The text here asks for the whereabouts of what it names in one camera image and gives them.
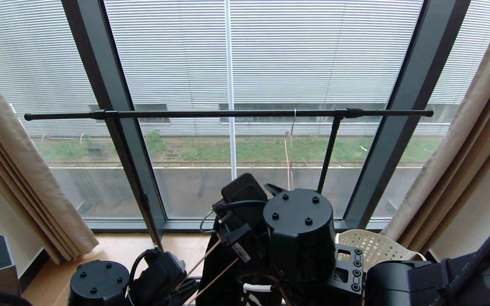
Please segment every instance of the road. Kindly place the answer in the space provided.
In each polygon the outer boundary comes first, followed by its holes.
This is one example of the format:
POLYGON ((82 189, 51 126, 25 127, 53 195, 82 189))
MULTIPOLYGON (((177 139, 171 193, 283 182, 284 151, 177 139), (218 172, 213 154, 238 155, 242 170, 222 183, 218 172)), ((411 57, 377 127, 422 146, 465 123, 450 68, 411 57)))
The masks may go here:
MULTIPOLYGON (((412 185, 420 168, 397 168, 375 210, 374 217, 391 217, 412 185)), ((201 218, 221 198, 220 189, 230 182, 228 168, 155 168, 158 188, 170 219, 201 218)), ((83 217, 140 217, 140 212, 122 168, 52 168, 52 172, 83 217)), ((238 169, 250 172, 264 184, 287 188, 286 169, 238 169)), ((294 169, 295 188, 317 187, 320 169, 294 169)), ((360 168, 329 169, 323 190, 342 217, 360 168)))

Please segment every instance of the curtain fold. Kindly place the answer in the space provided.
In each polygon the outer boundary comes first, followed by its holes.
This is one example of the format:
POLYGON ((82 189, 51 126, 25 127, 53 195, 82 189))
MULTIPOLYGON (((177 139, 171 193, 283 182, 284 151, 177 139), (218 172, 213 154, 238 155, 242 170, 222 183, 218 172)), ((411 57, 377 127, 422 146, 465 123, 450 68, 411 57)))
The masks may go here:
POLYGON ((0 192, 56 263, 97 245, 1 93, 0 192))
POLYGON ((489 169, 490 46, 447 135, 382 234, 426 253, 489 169))

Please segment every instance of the barcode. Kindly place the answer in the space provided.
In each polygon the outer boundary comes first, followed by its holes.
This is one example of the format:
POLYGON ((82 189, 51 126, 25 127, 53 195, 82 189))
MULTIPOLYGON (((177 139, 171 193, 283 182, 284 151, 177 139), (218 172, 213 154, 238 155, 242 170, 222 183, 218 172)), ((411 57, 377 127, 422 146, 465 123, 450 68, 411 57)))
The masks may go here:
POLYGON ((249 254, 247 254, 247 252, 245 252, 245 250, 237 242, 235 244, 232 244, 232 248, 234 249, 236 254, 241 258, 241 260, 243 260, 244 263, 251 260, 249 254))

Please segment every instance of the wooden floor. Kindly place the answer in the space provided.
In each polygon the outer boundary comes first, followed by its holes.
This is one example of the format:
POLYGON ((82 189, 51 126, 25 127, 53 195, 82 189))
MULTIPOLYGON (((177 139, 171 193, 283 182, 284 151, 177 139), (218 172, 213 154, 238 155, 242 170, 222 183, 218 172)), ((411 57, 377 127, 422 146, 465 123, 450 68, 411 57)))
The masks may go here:
MULTIPOLYGON (((88 255, 74 261, 56 265, 49 260, 22 295, 33 306, 66 306, 69 295, 69 281, 77 266, 92 260, 111 260, 131 269, 136 257, 154 245, 148 235, 103 234, 97 235, 99 246, 88 255)), ((184 260, 187 269, 193 267, 205 254, 209 236, 191 234, 165 234, 162 240, 164 251, 172 252, 184 260)), ((136 275, 146 268, 144 261, 138 266, 136 275)), ((201 275, 203 264, 193 273, 201 275)))

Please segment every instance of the wall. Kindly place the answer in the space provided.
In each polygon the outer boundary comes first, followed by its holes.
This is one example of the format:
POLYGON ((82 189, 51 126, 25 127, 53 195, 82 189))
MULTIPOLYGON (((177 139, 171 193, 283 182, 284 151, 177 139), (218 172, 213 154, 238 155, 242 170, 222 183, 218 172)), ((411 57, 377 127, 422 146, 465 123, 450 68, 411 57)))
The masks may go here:
POLYGON ((41 242, 23 223, 0 193, 0 235, 6 237, 18 275, 29 267, 43 249, 41 242))
POLYGON ((438 258, 475 252, 490 235, 490 170, 430 251, 438 258))

